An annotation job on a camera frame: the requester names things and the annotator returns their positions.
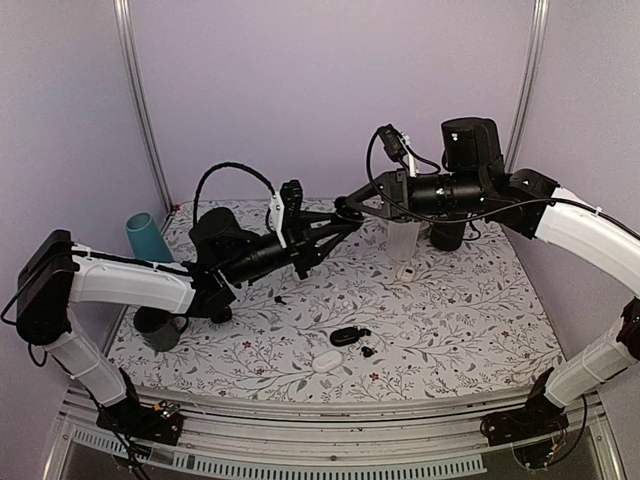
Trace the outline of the black round earbud case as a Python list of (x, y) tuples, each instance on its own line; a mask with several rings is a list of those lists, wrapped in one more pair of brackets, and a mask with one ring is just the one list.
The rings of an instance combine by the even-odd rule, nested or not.
[(364, 216), (361, 212), (350, 208), (347, 205), (346, 198), (340, 196), (334, 201), (334, 215), (340, 219), (341, 222), (349, 224), (359, 224), (364, 222)]

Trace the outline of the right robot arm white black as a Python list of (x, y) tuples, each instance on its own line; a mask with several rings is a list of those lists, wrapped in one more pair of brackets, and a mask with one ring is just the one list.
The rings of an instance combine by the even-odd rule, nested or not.
[[(441, 131), (444, 173), (385, 172), (349, 195), (347, 205), (398, 222), (493, 221), (563, 248), (639, 292), (638, 233), (535, 170), (506, 172), (493, 120), (451, 119)], [(573, 400), (638, 360), (639, 300), (633, 298), (607, 333), (538, 378), (517, 427), (524, 435), (539, 435)]]

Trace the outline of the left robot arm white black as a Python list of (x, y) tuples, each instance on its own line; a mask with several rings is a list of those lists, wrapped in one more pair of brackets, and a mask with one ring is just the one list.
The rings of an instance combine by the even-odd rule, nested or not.
[(5, 308), (10, 325), (30, 346), (57, 360), (108, 410), (128, 434), (148, 426), (146, 408), (132, 399), (125, 375), (111, 364), (77, 323), (74, 303), (150, 307), (173, 316), (217, 319), (234, 301), (235, 289), (282, 267), (304, 279), (363, 216), (352, 209), (288, 214), (274, 232), (258, 235), (239, 227), (228, 208), (203, 215), (189, 236), (193, 262), (158, 263), (120, 257), (74, 242), (53, 231), (20, 272)]

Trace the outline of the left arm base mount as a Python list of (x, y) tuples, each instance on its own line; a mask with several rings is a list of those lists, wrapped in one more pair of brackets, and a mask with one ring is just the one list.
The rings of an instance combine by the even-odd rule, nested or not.
[(96, 425), (134, 439), (176, 446), (185, 417), (172, 413), (166, 417), (160, 410), (125, 399), (112, 406), (100, 406)]

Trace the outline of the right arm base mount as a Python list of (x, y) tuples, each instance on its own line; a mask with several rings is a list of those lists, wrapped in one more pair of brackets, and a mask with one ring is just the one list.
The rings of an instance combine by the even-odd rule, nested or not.
[(482, 418), (480, 433), (490, 446), (551, 434), (569, 426), (564, 408), (544, 396), (553, 370), (549, 368), (535, 381), (522, 407), (493, 412)]

